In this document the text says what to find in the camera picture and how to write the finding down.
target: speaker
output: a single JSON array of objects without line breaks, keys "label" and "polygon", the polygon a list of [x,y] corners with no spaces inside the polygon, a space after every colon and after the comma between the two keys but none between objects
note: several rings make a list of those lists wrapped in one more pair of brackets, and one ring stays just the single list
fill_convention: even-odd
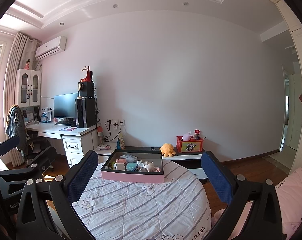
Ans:
[{"label": "speaker", "polygon": [[95,99],[81,98],[75,100],[75,121],[79,128],[89,128],[95,125]]},{"label": "speaker", "polygon": [[89,98],[94,98],[94,83],[93,82],[79,82],[78,83],[79,96]]}]

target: keyboard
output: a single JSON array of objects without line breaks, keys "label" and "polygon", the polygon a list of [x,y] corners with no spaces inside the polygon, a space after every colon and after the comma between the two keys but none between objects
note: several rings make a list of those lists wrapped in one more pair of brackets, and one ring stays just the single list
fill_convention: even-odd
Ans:
[{"label": "keyboard", "polygon": [[70,126],[76,127],[76,123],[70,122],[70,121],[59,121],[59,122],[56,122],[54,125],[70,125]]}]

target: cardboard box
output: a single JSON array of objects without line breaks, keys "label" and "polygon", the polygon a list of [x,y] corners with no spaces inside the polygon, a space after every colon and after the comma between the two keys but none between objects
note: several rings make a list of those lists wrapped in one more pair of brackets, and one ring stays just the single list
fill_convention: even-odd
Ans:
[{"label": "cardboard box", "polygon": [[[131,154],[142,162],[154,162],[155,167],[160,167],[160,172],[140,172],[140,171],[118,171],[106,169],[109,163],[116,162],[123,154]],[[163,162],[161,152],[155,151],[128,151],[128,150],[115,150],[102,166],[101,174],[103,179],[127,181],[127,182],[140,182],[140,183],[163,183]]]}]

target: bed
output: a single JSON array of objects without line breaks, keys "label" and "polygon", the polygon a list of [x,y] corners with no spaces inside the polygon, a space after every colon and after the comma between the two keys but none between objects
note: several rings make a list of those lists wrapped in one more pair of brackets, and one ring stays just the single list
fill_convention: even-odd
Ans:
[{"label": "bed", "polygon": [[200,181],[188,169],[163,160],[164,183],[104,180],[99,164],[72,206],[97,240],[203,239],[211,210]]}]

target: ceiling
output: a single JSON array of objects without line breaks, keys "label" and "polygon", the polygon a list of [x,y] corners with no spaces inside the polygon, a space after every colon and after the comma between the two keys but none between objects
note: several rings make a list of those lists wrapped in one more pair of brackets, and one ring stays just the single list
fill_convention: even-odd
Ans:
[{"label": "ceiling", "polygon": [[175,10],[217,17],[258,34],[283,21],[269,0],[17,0],[0,20],[0,31],[39,40],[94,18],[140,10]]}]

